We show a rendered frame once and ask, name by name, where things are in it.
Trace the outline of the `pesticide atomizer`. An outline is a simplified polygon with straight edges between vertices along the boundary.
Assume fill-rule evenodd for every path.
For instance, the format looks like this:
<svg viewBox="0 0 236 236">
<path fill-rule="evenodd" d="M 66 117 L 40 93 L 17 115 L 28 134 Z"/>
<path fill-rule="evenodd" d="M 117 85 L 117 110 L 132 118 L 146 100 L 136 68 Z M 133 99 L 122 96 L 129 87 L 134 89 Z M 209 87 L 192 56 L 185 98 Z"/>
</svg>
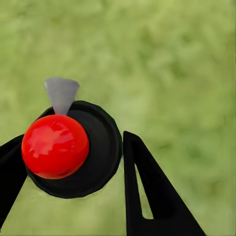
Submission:
<svg viewBox="0 0 236 236">
<path fill-rule="evenodd" d="M 73 101 L 79 81 L 52 77 L 43 83 L 53 106 L 24 134 L 27 174 L 50 196 L 83 198 L 101 190 L 118 171 L 123 138 L 103 108 Z"/>
</svg>

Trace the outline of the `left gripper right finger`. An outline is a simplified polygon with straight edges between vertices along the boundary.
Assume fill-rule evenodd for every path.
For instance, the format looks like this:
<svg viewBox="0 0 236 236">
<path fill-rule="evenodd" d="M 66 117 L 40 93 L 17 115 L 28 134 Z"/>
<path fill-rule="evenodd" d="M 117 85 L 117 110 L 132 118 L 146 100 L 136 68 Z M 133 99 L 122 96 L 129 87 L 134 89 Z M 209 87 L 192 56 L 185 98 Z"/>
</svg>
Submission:
<svg viewBox="0 0 236 236">
<path fill-rule="evenodd" d="M 127 236 L 206 236 L 142 139 L 124 131 L 122 139 Z M 154 219 L 146 219 L 137 166 Z"/>
</svg>

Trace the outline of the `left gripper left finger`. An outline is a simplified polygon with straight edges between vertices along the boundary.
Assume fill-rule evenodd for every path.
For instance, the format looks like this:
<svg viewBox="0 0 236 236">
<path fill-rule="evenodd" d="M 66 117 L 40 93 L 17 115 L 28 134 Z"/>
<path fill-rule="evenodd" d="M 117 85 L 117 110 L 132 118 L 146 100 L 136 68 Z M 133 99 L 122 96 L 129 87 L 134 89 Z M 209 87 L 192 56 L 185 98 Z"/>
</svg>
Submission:
<svg viewBox="0 0 236 236">
<path fill-rule="evenodd" d="M 0 229 L 28 175 L 21 153 L 23 137 L 0 147 Z"/>
</svg>

